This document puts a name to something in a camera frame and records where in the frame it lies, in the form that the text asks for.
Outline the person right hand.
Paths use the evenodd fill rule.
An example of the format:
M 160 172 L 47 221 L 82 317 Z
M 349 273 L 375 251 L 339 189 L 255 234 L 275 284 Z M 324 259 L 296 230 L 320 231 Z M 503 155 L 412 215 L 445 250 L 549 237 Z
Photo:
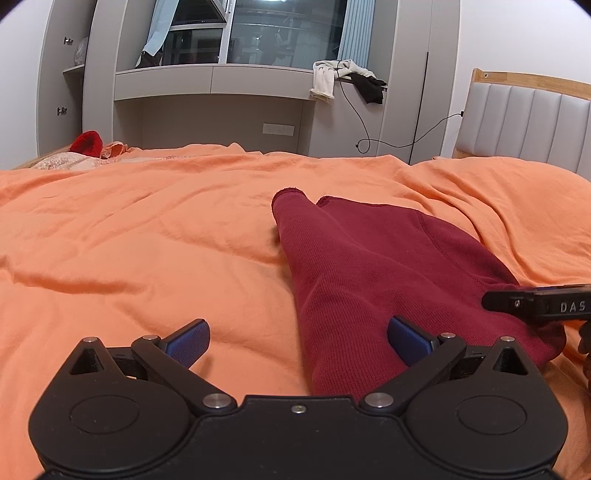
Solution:
M 578 352 L 585 356 L 583 365 L 583 373 L 588 380 L 588 385 L 591 385 L 591 322 L 586 321 L 579 328 L 580 341 L 578 344 Z

